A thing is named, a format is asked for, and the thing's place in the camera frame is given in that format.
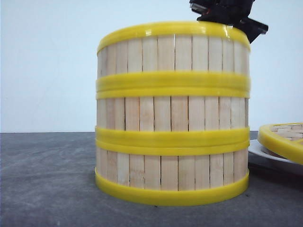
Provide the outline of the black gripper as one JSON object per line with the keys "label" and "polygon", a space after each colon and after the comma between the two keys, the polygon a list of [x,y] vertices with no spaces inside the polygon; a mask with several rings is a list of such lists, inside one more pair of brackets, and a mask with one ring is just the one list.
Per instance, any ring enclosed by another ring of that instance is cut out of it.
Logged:
{"label": "black gripper", "polygon": [[268,25],[249,18],[254,0],[190,0],[190,8],[200,14],[198,21],[209,21],[233,26],[243,31],[252,43],[266,34]]}

